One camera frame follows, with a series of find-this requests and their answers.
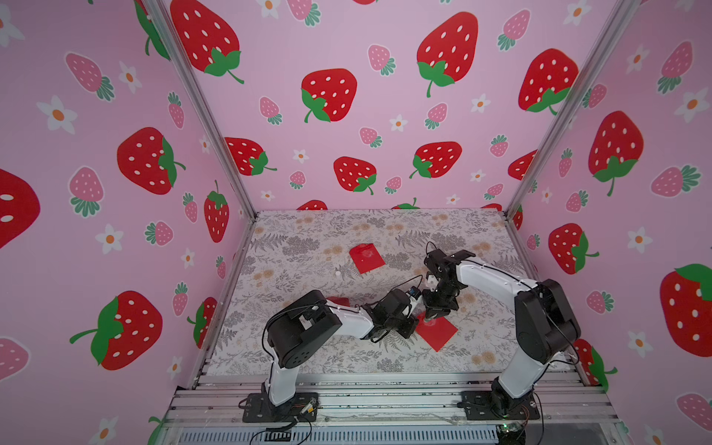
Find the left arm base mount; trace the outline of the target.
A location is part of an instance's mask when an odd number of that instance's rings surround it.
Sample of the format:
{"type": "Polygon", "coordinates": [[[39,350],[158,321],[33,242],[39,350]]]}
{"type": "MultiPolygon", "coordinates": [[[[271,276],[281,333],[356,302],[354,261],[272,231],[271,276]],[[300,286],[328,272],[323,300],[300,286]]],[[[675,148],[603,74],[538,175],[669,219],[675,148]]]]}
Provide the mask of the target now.
{"type": "Polygon", "coordinates": [[[314,422],[319,396],[315,392],[297,392],[287,402],[275,405],[266,393],[252,393],[238,407],[243,410],[244,423],[314,422]]]}

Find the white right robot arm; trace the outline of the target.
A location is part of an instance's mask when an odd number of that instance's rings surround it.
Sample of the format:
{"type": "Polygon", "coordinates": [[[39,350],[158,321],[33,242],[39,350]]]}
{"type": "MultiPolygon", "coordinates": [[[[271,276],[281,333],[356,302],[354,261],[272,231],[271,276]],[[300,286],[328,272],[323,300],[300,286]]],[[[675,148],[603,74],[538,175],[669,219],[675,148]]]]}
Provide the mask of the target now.
{"type": "Polygon", "coordinates": [[[551,279],[520,278],[487,265],[467,250],[452,255],[439,248],[424,259],[428,281],[436,283],[422,294],[426,320],[445,317],[459,309],[457,298],[468,287],[502,302],[515,315],[517,351],[491,385],[491,406],[501,413],[530,396],[554,356],[580,338],[580,325],[563,287],[551,279]]]}

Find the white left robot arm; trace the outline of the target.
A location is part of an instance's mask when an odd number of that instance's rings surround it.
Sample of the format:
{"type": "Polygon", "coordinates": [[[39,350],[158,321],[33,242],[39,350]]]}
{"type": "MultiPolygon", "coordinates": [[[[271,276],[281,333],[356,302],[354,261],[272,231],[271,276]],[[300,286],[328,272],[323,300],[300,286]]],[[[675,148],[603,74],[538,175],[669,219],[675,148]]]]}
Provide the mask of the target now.
{"type": "Polygon", "coordinates": [[[378,343],[392,332],[408,339],[418,319],[413,315],[421,300],[417,287],[393,287],[380,300],[358,307],[328,300],[313,290],[272,316],[265,324],[261,346],[272,365],[263,390],[275,408],[291,404],[300,367],[331,337],[354,337],[378,343]]]}

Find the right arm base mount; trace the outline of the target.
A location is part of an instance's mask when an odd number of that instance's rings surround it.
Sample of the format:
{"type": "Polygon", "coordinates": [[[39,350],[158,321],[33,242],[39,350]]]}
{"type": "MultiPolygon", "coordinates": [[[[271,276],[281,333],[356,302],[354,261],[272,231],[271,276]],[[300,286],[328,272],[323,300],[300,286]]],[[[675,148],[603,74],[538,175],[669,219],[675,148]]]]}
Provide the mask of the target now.
{"type": "Polygon", "coordinates": [[[520,398],[512,398],[499,382],[495,382],[490,390],[463,391],[457,407],[465,411],[465,416],[470,421],[504,422],[541,418],[532,389],[520,398]]]}

